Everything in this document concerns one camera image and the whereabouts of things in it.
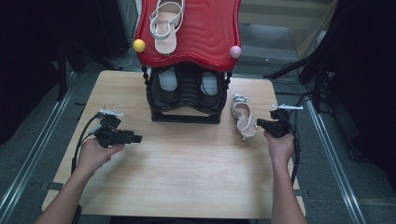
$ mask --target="forearm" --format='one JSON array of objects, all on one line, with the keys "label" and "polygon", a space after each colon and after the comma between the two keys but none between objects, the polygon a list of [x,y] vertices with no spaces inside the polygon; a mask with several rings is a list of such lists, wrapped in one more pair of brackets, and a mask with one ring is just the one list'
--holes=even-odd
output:
[{"label": "forearm", "polygon": [[78,174],[70,176],[64,187],[35,223],[70,224],[89,178]]},{"label": "forearm", "polygon": [[303,211],[294,194],[287,165],[273,163],[273,169],[272,223],[306,223]]}]

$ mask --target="shoe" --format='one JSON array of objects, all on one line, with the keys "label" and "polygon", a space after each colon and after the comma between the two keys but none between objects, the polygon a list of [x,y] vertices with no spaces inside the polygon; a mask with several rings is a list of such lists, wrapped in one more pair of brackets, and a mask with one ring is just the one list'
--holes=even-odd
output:
[{"label": "shoe", "polygon": [[159,0],[150,18],[150,32],[155,49],[169,55],[176,49],[176,32],[183,22],[185,0]]},{"label": "shoe", "polygon": [[166,66],[157,69],[157,85],[160,87],[161,99],[168,103],[174,104],[180,98],[180,73],[176,65]]},{"label": "shoe", "polygon": [[233,97],[233,104],[231,106],[233,116],[238,119],[236,127],[241,134],[241,140],[245,142],[247,138],[252,137],[257,130],[256,123],[253,120],[253,113],[248,105],[248,99],[241,94],[236,94]]},{"label": "shoe", "polygon": [[199,103],[203,106],[216,105],[222,92],[222,73],[203,69],[197,78]]}]

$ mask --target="handheld controller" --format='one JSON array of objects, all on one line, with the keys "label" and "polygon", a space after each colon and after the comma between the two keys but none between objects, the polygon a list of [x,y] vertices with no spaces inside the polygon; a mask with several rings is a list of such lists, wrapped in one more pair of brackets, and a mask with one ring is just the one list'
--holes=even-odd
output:
[{"label": "handheld controller", "polygon": [[115,144],[140,143],[141,135],[135,135],[133,131],[117,130],[121,121],[113,115],[104,115],[100,121],[100,128],[94,132],[99,144],[107,148]]},{"label": "handheld controller", "polygon": [[271,118],[276,120],[257,119],[257,125],[264,128],[274,137],[280,138],[290,132],[290,113],[285,109],[270,111]]}]

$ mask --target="red shoe rack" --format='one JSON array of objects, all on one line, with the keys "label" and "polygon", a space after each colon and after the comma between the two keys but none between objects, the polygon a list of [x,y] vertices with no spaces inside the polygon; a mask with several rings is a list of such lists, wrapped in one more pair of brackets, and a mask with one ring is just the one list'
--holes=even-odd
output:
[{"label": "red shoe rack", "polygon": [[[170,55],[159,53],[154,46],[154,38],[150,34],[149,15],[155,10],[157,0],[143,0],[140,22],[137,26],[135,39],[145,42],[144,51],[137,52],[137,58],[142,64],[145,83],[147,85],[148,103],[154,121],[204,122],[219,123],[222,108],[227,99],[228,84],[232,70],[237,63],[230,49],[241,47],[238,31],[238,10],[241,0],[186,0],[183,22],[177,32],[177,47]],[[224,76],[223,91],[216,107],[205,107],[195,102],[180,101],[171,105],[155,104],[153,76],[158,76],[158,68],[177,63],[195,63],[202,68],[219,72]],[[190,106],[206,113],[208,117],[167,116],[163,112],[171,111],[181,106]]]}]

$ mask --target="human hand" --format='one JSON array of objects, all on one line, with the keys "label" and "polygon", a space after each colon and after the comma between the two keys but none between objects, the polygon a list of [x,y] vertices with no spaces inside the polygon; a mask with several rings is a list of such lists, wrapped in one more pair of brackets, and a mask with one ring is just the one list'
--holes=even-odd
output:
[{"label": "human hand", "polygon": [[125,145],[115,145],[103,148],[96,138],[86,140],[81,146],[75,172],[91,178],[97,169],[110,161],[111,156],[123,150],[124,147]]},{"label": "human hand", "polygon": [[264,131],[264,136],[268,140],[268,150],[273,164],[287,166],[294,151],[293,135],[288,133],[280,138],[275,138]]}]

